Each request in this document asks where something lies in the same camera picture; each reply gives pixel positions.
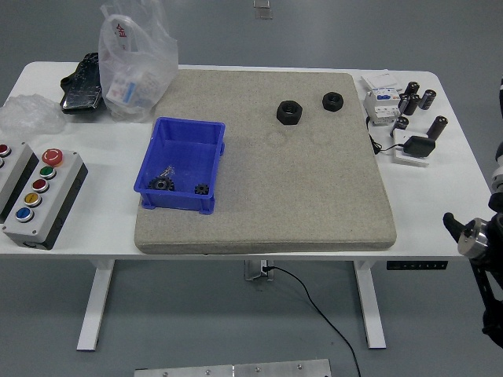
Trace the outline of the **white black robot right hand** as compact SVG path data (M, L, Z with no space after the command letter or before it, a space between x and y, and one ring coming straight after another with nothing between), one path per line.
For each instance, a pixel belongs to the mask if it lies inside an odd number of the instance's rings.
M501 115L503 115L503 79L501 79L501 83L500 83L500 89L499 89L499 105L500 105L500 111L501 111ZM503 142L501 142L499 144L499 146L497 147L497 151L496 151L496 154L495 154L495 160L498 164L498 167L499 168L502 168L502 153L503 153Z

